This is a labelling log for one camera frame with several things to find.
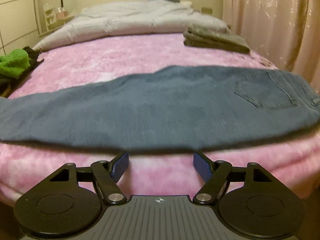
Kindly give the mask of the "pink cup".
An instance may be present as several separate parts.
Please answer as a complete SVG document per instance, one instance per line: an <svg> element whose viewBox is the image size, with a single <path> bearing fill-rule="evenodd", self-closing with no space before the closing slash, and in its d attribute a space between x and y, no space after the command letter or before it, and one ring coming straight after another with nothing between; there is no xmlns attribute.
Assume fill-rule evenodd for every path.
<svg viewBox="0 0 320 240"><path fill-rule="evenodd" d="M68 16L68 12L67 11L58 11L56 13L56 19L58 21L65 19Z"/></svg>

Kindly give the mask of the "grey striped duvet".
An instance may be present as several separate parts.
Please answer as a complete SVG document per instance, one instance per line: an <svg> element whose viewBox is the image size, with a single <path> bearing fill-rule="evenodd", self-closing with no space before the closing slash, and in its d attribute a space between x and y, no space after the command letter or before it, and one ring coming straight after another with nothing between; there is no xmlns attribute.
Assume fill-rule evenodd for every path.
<svg viewBox="0 0 320 240"><path fill-rule="evenodd" d="M190 2L113 2L83 9L33 49L48 51L112 36L183 33L189 24L199 24L218 33L230 32L223 20L194 10Z"/></svg>

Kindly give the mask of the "pink patterned curtain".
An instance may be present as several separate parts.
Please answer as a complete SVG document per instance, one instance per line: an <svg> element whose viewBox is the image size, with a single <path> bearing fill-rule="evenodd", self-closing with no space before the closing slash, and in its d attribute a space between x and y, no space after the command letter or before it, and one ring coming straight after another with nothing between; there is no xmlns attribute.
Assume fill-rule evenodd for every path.
<svg viewBox="0 0 320 240"><path fill-rule="evenodd" d="M319 0L223 0L222 19L251 49L319 91Z"/></svg>

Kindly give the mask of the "white vanity table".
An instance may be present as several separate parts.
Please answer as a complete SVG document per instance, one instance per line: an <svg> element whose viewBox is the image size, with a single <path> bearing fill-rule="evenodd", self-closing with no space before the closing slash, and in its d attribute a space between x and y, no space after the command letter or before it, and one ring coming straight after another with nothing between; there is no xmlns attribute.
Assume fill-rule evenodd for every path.
<svg viewBox="0 0 320 240"><path fill-rule="evenodd" d="M52 23L46 23L46 31L39 35L40 38L43 38L45 36L48 36L49 34L52 34L53 32L60 29L63 25L70 22L75 16L67 16L61 20L57 20Z"/></svg>

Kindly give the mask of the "green garment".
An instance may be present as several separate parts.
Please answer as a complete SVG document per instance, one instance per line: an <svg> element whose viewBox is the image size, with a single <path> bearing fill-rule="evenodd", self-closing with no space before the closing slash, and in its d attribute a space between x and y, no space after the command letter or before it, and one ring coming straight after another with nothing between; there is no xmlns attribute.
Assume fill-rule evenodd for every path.
<svg viewBox="0 0 320 240"><path fill-rule="evenodd" d="M29 67L29 56L23 49L15 49L8 55L1 56L0 71L5 77L18 79Z"/></svg>

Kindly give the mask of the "pink floral blanket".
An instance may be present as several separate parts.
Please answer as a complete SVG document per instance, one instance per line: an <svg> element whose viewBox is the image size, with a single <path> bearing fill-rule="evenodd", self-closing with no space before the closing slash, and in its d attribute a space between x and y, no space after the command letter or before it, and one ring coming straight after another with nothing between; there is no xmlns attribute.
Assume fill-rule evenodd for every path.
<svg viewBox="0 0 320 240"><path fill-rule="evenodd" d="M42 63L13 98L52 92L116 77L155 72L166 66L237 66L273 69L274 64L256 52L248 55L224 50L190 48L181 34L118 36L56 48L40 55ZM234 166L259 163L300 198L319 188L319 130L275 144L209 153ZM85 153L58 148L1 144L1 202L9 206L26 191L65 163L89 166L110 160L106 153ZM129 169L119 187L126 195L193 196L202 180L188 153L131 155Z"/></svg>

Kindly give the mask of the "cream sliding wardrobe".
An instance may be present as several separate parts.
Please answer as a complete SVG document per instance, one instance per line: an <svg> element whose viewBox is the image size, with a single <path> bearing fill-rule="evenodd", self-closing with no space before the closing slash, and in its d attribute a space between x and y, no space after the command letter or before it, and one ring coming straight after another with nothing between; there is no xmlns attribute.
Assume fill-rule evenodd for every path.
<svg viewBox="0 0 320 240"><path fill-rule="evenodd" d="M40 40L35 0L1 0L1 55Z"/></svg>

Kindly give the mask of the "folded grey trousers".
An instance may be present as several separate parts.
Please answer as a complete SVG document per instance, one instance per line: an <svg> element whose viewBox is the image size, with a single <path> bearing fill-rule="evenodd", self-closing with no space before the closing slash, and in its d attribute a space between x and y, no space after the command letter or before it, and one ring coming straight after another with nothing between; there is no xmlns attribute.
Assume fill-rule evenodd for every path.
<svg viewBox="0 0 320 240"><path fill-rule="evenodd" d="M183 33L184 45L196 48L210 48L249 54L250 48L246 41L234 34L218 33L204 26L190 24Z"/></svg>

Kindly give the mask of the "blue denim jeans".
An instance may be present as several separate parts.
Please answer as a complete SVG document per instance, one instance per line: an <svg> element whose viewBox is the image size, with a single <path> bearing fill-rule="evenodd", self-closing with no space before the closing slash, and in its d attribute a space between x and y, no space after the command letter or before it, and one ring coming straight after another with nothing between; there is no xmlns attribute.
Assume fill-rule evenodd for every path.
<svg viewBox="0 0 320 240"><path fill-rule="evenodd" d="M1 141L123 151L213 150L319 123L319 95L281 70L170 66L1 99Z"/></svg>

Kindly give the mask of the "white shelf organiser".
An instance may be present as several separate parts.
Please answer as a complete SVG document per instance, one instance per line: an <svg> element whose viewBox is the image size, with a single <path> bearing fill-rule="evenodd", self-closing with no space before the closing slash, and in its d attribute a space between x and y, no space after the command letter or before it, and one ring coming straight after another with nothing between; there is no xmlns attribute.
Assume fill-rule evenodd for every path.
<svg viewBox="0 0 320 240"><path fill-rule="evenodd" d="M46 30L51 30L53 24L56 22L56 13L52 5L46 3L43 5L44 20L46 24Z"/></svg>

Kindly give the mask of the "round mirror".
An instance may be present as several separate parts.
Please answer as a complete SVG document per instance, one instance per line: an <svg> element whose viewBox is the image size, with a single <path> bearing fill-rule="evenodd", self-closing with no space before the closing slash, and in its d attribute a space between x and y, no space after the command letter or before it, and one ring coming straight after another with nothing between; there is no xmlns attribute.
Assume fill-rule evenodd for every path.
<svg viewBox="0 0 320 240"><path fill-rule="evenodd" d="M55 9L56 12L62 11L62 9L67 13L67 15L71 15L76 7L76 0L55 0Z"/></svg>

